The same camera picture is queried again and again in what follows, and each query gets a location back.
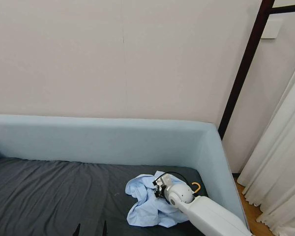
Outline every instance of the curtain fold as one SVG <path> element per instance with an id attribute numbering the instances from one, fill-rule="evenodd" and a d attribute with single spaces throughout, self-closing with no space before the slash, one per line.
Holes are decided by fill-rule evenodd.
<path id="1" fill-rule="evenodd" d="M 295 72 L 273 116 L 238 178 L 257 219 L 275 235 L 295 235 Z"/>

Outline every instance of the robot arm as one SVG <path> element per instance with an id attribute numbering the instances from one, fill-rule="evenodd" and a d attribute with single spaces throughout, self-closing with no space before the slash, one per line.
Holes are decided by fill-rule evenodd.
<path id="1" fill-rule="evenodd" d="M 184 183 L 172 184 L 169 174 L 155 181 L 156 195 L 185 213 L 190 222 L 206 236 L 251 236 L 245 224 L 233 213 L 205 196 L 194 198 Z"/>

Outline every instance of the black object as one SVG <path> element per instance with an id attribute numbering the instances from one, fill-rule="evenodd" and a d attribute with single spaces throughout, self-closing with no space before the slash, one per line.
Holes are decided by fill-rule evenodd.
<path id="1" fill-rule="evenodd" d="M 77 229 L 74 231 L 72 236 L 79 236 L 81 224 L 78 224 Z"/>
<path id="2" fill-rule="evenodd" d="M 242 57 L 242 60 L 241 60 L 234 84 L 233 84 L 232 91 L 227 101 L 220 126 L 218 128 L 218 132 L 220 134 L 221 139 L 223 139 L 227 126 L 232 117 L 232 113 L 234 111 L 236 102 L 238 100 L 241 88 L 245 82 L 251 62 L 254 58 L 255 52 L 260 42 L 262 33 L 265 29 L 266 22 L 269 18 L 269 15 L 278 14 L 278 13 L 295 12 L 295 5 L 273 7 L 274 1 L 275 0 L 263 0 L 261 3 L 256 21 L 254 23 L 254 26 L 252 28 L 252 31 L 246 46 L 246 50 Z"/>
<path id="3" fill-rule="evenodd" d="M 106 221 L 104 222 L 103 236 L 108 236 L 108 234 L 107 234 L 107 223 L 106 223 Z"/>

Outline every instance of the dark gray bed sheet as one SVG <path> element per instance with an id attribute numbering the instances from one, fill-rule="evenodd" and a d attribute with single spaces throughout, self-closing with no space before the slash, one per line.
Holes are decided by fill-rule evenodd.
<path id="1" fill-rule="evenodd" d="M 189 221 L 171 228 L 135 227 L 127 223 L 136 199 L 125 194 L 139 174 L 176 171 L 199 182 L 191 168 L 103 165 L 66 161 L 0 159 L 0 236 L 71 236 L 81 223 L 81 236 L 203 235 Z"/>

